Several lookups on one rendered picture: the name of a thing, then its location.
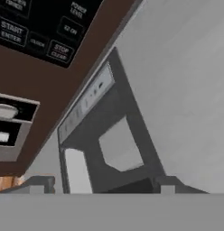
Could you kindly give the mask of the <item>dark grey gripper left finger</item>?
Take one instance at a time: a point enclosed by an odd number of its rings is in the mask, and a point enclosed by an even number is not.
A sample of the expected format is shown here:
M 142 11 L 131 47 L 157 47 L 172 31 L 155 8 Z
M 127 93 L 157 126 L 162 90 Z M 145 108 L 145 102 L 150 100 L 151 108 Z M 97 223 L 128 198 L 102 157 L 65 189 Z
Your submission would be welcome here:
M 54 185 L 54 176 L 32 176 L 20 186 L 1 190 L 0 194 L 30 194 L 30 189 L 34 186 L 42 186 L 44 194 L 54 194 Z

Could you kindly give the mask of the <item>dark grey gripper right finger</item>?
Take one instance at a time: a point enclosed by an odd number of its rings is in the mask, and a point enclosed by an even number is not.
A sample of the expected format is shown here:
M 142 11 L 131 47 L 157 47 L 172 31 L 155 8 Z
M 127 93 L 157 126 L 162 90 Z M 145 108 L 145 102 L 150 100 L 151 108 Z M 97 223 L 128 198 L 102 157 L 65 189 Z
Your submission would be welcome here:
M 176 194 L 206 194 L 206 191 L 185 185 L 175 176 L 158 176 L 153 178 L 154 193 L 160 193 L 162 186 L 173 186 Z

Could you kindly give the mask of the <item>light brown wooden board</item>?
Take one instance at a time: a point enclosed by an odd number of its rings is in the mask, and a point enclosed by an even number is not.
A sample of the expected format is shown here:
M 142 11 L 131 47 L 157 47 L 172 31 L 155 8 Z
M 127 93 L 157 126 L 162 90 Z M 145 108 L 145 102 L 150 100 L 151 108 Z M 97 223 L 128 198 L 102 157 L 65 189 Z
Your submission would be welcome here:
M 19 186 L 24 183 L 24 176 L 4 176 L 0 177 L 0 191 L 4 189 L 10 189 L 15 186 Z

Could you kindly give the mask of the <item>dark grey coffee machine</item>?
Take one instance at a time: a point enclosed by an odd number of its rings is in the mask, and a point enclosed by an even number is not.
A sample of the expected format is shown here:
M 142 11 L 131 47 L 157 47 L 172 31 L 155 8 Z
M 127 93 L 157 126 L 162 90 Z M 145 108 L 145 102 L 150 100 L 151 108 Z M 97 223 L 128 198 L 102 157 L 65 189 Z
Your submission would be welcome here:
M 66 193 L 158 193 L 165 174 L 118 50 L 58 127 Z

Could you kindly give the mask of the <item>brown microwave oven, black panel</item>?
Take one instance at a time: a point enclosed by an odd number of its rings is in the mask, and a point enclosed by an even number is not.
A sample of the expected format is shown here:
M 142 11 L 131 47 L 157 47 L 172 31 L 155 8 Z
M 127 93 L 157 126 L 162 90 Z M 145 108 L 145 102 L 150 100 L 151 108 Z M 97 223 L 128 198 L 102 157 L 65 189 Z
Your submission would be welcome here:
M 135 0 L 0 0 L 0 177 L 21 176 L 69 104 L 84 40 Z

